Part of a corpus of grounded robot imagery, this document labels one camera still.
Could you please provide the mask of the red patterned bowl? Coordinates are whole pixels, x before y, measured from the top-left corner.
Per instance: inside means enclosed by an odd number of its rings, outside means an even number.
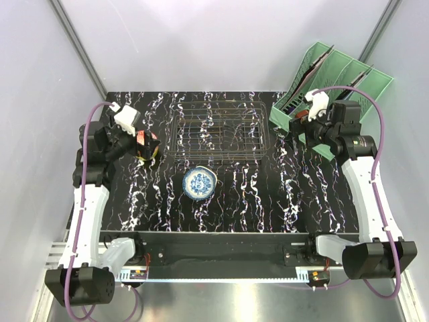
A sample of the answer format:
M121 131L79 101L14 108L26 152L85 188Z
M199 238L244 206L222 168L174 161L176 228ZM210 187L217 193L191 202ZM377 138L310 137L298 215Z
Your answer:
M137 156L148 157L158 153L160 141L154 132L137 132Z

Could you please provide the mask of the yellow green bowl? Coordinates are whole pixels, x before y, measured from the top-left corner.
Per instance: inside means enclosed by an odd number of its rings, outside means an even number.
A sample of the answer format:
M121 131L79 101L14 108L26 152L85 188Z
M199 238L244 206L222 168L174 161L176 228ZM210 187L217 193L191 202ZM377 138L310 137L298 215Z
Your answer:
M137 159L142 161L142 162L149 162L149 161L154 160L156 156L157 156L157 153L154 153L148 157L137 156Z

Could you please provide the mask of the wire dish rack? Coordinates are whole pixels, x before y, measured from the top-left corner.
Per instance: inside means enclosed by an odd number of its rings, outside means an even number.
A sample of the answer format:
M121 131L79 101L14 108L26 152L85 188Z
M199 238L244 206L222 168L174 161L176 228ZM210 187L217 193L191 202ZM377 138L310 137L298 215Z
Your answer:
M191 101L170 109L166 151L176 160L260 160L269 149L260 101Z

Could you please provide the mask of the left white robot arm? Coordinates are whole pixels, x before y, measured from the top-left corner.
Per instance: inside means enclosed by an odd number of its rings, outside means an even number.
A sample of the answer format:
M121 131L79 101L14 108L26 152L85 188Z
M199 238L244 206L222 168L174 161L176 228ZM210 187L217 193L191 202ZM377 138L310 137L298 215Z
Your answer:
M67 244L58 267L48 270L45 285L66 308L111 302L115 279L129 264L140 264L145 256L139 237L117 237L99 252L101 225L115 175L114 162L135 140L120 131L116 142L109 140L100 121L79 129L81 149L76 154L72 175L74 207Z

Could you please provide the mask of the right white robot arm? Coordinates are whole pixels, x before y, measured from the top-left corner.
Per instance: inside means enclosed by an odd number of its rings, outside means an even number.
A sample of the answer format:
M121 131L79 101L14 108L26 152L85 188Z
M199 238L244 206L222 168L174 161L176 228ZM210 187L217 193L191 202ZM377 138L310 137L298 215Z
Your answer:
M418 251L406 241L385 196L375 140L361 135L361 107L355 101L335 101L315 117L303 110L290 121L294 137L305 135L306 146L324 144L341 167L356 208L359 240L334 233L316 233L304 249L307 263L319 266L327 258L343 266L351 280L399 278Z

